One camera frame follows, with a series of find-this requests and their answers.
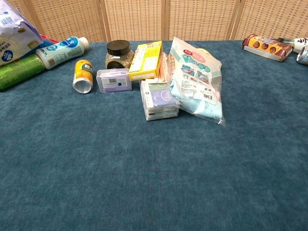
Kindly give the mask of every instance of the wet wipes package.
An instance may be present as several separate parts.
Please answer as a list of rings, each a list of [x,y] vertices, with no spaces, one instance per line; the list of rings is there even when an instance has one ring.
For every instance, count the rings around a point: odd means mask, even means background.
[[[13,62],[41,43],[35,27],[6,0],[0,0],[0,65]]]
[[[179,101],[170,94],[169,83],[139,81],[146,120],[177,117]]]
[[[99,70],[96,74],[101,93],[129,91],[132,89],[128,68]]]
[[[221,62],[174,37],[168,57],[170,92],[181,109],[225,125],[221,104]]]

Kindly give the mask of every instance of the clear plastic box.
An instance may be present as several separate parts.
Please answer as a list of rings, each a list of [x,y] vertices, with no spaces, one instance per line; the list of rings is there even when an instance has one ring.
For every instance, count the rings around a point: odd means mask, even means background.
[[[98,70],[96,81],[101,93],[131,90],[128,68]]]

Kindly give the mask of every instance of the soda can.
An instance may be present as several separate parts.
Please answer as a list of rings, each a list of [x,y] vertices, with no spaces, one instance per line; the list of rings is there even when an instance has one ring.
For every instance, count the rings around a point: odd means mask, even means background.
[[[43,61],[35,54],[0,67],[0,90],[5,90],[45,70]]]
[[[88,60],[79,60],[75,65],[73,88],[86,94],[93,88],[93,67]]]
[[[299,64],[308,65],[308,46],[303,47],[302,51],[298,54],[296,61]]]

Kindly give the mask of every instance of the cookie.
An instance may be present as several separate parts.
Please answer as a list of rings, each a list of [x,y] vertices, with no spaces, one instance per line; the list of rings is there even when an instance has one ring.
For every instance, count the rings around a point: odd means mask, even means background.
[[[276,52],[276,48],[275,47],[271,47],[269,51],[270,51],[270,53],[274,54]]]
[[[253,47],[254,48],[258,48],[260,46],[260,43],[259,42],[255,42],[254,44],[253,44]]]
[[[268,47],[269,47],[269,45],[266,44],[266,43],[263,43],[262,46],[261,46],[261,48],[264,49],[264,50],[266,50]]]

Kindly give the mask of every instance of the green can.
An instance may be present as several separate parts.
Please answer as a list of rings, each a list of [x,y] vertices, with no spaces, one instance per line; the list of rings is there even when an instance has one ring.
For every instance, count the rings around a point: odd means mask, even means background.
[[[0,67],[0,90],[5,90],[45,70],[43,61],[35,54]]]

